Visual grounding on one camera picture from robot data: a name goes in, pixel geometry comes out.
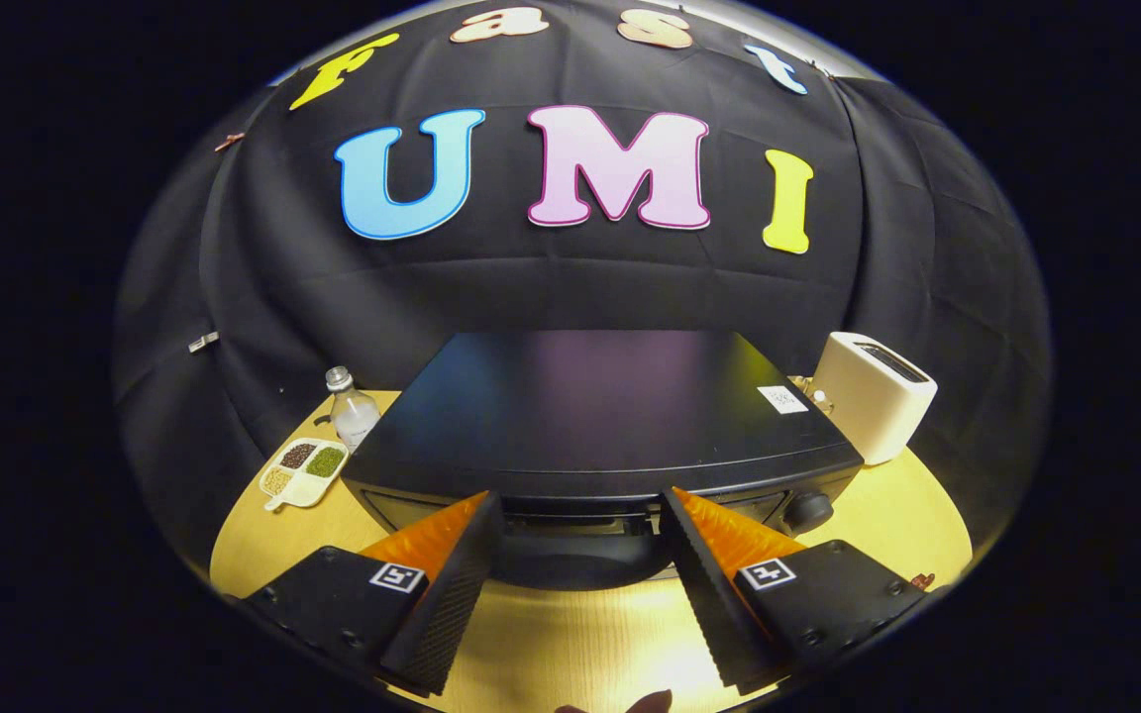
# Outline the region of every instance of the letter u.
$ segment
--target letter u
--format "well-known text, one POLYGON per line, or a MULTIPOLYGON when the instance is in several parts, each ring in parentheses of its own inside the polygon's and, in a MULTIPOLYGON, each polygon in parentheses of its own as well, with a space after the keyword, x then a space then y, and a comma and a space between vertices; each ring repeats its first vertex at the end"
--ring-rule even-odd
POLYGON ((337 147, 341 162, 341 211, 346 225, 372 240, 397 240, 452 220, 469 197, 470 133, 487 118, 480 108, 459 108, 421 122, 434 137, 434 186, 420 200, 395 203, 387 191, 390 146, 398 127, 367 131, 337 147))

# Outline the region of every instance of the yellow grains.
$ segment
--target yellow grains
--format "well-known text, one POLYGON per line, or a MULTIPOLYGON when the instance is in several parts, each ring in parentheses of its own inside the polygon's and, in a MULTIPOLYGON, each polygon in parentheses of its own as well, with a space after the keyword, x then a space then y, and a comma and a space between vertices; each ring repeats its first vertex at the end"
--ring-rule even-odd
POLYGON ((289 479, 293 477, 293 473, 285 472, 281 469, 270 469, 267 471, 267 479, 262 484, 266 485, 267 491, 272 495, 281 495, 281 491, 284 491, 284 486, 289 484, 289 479))

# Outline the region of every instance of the beans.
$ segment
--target beans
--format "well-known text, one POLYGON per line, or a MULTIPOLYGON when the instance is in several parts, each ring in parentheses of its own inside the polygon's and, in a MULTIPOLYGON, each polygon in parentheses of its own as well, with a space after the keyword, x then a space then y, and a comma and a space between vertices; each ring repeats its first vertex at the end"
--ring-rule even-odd
POLYGON ((335 447, 325 447, 307 465, 307 472, 321 478, 327 478, 337 470, 337 464, 341 463, 342 456, 342 452, 335 449, 335 447))
POLYGON ((284 457, 281 459, 281 465, 285 469, 297 469, 297 467, 302 465, 307 462, 307 455, 311 455, 311 451, 316 449, 316 444, 304 443, 300 446, 293 446, 284 457))
POLYGON ((292 477, 293 473, 285 472, 285 470, 270 469, 267 471, 267 479, 264 484, 272 495, 281 495, 281 491, 284 491, 284 486, 289 484, 292 477))

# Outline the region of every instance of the divided plate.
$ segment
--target divided plate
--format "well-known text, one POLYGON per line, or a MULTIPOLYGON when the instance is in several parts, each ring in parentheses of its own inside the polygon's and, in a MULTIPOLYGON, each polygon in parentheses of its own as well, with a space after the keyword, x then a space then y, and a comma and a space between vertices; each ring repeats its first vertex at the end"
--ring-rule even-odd
POLYGON ((289 502, 290 505, 294 507, 311 507, 319 502, 319 499, 325 496, 325 491, 329 491, 329 486, 337 479, 337 473, 341 472, 341 467, 346 464, 346 460, 349 457, 349 449, 345 444, 335 440, 326 440, 323 438, 297 438, 286 443, 282 447, 280 453, 276 453, 275 457, 267 464, 266 469, 262 469, 262 475, 259 476, 259 489, 272 496, 272 500, 265 505, 266 510, 277 510, 281 504, 289 502), (290 469, 289 465, 284 465, 284 457, 290 451, 293 451, 298 446, 314 446, 310 453, 307 454, 305 461, 300 463, 294 469, 290 469), (332 473, 326 477, 314 476, 307 472, 307 465, 311 465, 311 462, 316 460, 321 452, 325 451, 326 447, 333 447, 335 451, 341 451, 341 460, 334 465, 332 473), (277 470, 282 473, 281 477, 288 477, 289 481, 284 485, 284 488, 280 493, 274 492, 272 487, 272 481, 276 476, 277 470))

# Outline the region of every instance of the wooden table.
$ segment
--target wooden table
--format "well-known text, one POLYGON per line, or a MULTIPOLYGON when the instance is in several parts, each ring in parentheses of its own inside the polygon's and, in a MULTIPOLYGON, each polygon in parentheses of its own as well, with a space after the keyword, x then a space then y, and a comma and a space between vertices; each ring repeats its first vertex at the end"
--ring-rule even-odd
MULTIPOLYGON (((366 394, 385 414, 399 392, 366 394)), ((321 403, 285 443, 337 440, 323 420, 331 403, 331 397, 321 403)), ((319 546, 354 552, 387 535, 337 481, 316 507, 285 505, 268 513, 259 476, 244 488, 213 542, 209 580, 220 592, 249 597, 319 546)), ((796 538, 812 545, 836 537, 906 580, 934 573, 933 588, 954 582, 971 560, 963 518, 909 451, 863 469, 839 496, 833 518, 796 538)), ((672 713, 725 710, 774 690, 738 696, 733 687, 721 687, 678 578, 606 591, 487 582, 443 696, 426 700, 390 687, 447 713, 552 713, 563 704, 615 713, 665 689, 672 690, 672 713)))

